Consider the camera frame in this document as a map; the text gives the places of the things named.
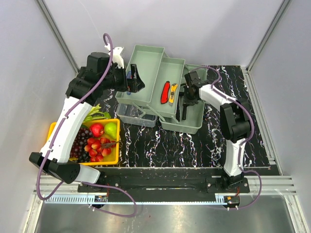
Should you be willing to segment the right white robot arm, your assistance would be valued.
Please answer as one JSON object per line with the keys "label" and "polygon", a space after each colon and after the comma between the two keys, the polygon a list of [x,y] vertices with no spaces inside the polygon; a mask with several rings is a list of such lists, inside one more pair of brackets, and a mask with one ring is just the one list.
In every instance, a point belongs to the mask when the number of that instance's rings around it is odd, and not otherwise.
{"label": "right white robot arm", "polygon": [[182,119],[187,119],[187,108],[200,100],[212,105],[220,113],[220,129],[226,139],[226,158],[223,175],[216,185],[224,190],[237,188],[243,182],[243,154],[247,141],[254,134],[254,123],[245,100],[238,100],[221,92],[208,81],[202,81],[196,70],[184,75]]}

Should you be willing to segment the yellow utility knife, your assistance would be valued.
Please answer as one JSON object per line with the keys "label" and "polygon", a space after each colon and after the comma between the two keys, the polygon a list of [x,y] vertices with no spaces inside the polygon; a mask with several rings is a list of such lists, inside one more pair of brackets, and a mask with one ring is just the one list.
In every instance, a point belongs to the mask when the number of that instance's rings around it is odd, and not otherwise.
{"label": "yellow utility knife", "polygon": [[171,85],[170,96],[169,96],[169,105],[170,106],[173,105],[174,97],[175,97],[175,93],[176,93],[177,88],[178,88],[177,83],[174,83]]}

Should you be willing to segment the black hex key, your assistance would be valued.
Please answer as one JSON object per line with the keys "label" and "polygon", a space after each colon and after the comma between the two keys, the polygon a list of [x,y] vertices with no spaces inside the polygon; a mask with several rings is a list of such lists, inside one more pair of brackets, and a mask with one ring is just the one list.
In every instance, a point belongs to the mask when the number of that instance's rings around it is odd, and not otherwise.
{"label": "black hex key", "polygon": [[178,122],[187,119],[188,99],[184,92],[180,92],[177,100],[176,119]]}

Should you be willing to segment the red folding knife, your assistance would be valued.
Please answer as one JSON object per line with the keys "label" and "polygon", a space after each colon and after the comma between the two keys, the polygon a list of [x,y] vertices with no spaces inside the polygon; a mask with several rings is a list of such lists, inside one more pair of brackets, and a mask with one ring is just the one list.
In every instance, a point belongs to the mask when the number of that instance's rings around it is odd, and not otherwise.
{"label": "red folding knife", "polygon": [[171,87],[170,82],[166,81],[161,92],[161,98],[160,98],[161,104],[165,104],[168,102],[170,87]]}

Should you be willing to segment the translucent plastic tool box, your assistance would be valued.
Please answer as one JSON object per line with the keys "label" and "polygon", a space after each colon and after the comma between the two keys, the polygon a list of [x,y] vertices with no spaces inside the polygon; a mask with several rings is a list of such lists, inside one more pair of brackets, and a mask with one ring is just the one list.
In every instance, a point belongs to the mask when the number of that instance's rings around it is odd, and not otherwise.
{"label": "translucent plastic tool box", "polygon": [[154,127],[158,119],[168,131],[196,134],[203,124],[205,104],[187,107],[183,117],[185,74],[198,68],[184,59],[170,58],[163,47],[135,45],[130,61],[138,67],[145,88],[128,95],[117,92],[117,116],[123,123]]}

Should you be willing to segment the blue screwdriver long shaft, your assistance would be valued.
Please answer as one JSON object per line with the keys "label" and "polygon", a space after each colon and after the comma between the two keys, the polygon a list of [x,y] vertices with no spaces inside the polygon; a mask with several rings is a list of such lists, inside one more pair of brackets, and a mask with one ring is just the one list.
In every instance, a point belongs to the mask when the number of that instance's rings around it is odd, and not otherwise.
{"label": "blue screwdriver long shaft", "polygon": [[[132,75],[131,75],[131,71],[128,71],[127,75],[126,75],[127,80],[132,79]],[[127,91],[126,91],[127,95],[131,95],[131,85],[130,82],[127,81]]]}

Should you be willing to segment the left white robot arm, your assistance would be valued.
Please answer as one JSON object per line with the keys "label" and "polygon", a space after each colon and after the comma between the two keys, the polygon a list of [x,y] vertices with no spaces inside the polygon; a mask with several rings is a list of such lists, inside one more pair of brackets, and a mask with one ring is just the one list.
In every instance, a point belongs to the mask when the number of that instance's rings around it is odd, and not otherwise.
{"label": "left white robot arm", "polygon": [[145,87],[137,64],[130,64],[130,78],[127,73],[107,53],[93,52],[87,57],[86,66],[69,83],[61,115],[48,141],[29,157],[40,172],[65,183],[98,181],[99,170],[69,160],[71,147],[85,117],[104,90],[136,93]]}

